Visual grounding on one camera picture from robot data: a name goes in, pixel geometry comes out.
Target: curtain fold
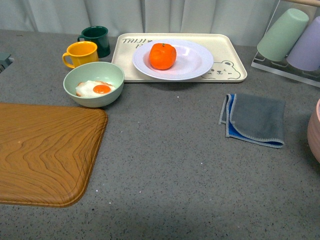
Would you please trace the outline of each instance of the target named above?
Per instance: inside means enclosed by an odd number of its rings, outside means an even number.
[[[0,0],[0,29],[80,34],[101,25],[124,33],[223,34],[256,46],[279,0]],[[281,1],[274,18],[292,6]]]

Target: gray cloth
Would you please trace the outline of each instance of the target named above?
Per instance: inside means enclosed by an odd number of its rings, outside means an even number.
[[[226,137],[282,148],[285,101],[244,93],[227,94],[219,124],[226,125]]]

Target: mug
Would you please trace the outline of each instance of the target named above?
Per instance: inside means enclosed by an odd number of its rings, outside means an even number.
[[[306,13],[290,8],[285,11],[265,33],[256,46],[258,52],[274,62],[285,59],[309,21]]]
[[[303,71],[320,67],[320,16],[306,28],[286,58],[287,62]]]
[[[110,45],[108,39],[108,29],[104,26],[90,26],[81,32],[78,36],[78,42],[80,39],[85,41],[94,42],[98,46],[98,57],[104,58],[110,54]]]
[[[82,64],[98,62],[98,46],[92,41],[79,41],[71,44],[62,55],[63,63],[69,68],[76,68]],[[71,58],[73,64],[67,61],[67,57]]]

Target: egg white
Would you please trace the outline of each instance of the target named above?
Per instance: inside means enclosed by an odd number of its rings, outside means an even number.
[[[107,84],[111,88],[111,91],[107,92],[107,93],[96,93],[96,92],[94,92],[94,87],[97,86],[97,85],[102,85],[102,84]],[[108,83],[108,82],[88,80],[86,82],[80,82],[78,84],[78,86],[75,88],[75,91],[76,91],[76,95],[77,96],[84,97],[84,98],[92,98],[92,97],[99,97],[99,96],[102,96],[102,95],[109,94],[115,89],[116,88],[113,85],[111,85],[110,83]]]

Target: pink bowl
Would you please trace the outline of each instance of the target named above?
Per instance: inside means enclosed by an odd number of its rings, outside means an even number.
[[[310,117],[307,138],[311,152],[320,163],[320,99]]]

